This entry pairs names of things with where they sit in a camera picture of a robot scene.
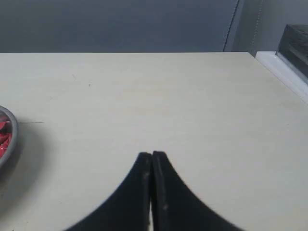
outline table surface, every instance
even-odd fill
[[[250,54],[0,54],[0,72],[20,122],[0,230],[69,227],[153,150],[235,225],[308,229],[308,107]]]

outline bowl rim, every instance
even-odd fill
[[[12,124],[12,138],[11,142],[5,151],[4,155],[0,158],[0,168],[3,166],[3,164],[8,160],[10,155],[12,154],[14,148],[17,145],[17,136],[18,136],[18,122],[15,116],[12,112],[10,112],[5,107],[0,106],[0,111],[4,112],[4,114],[9,118]]]

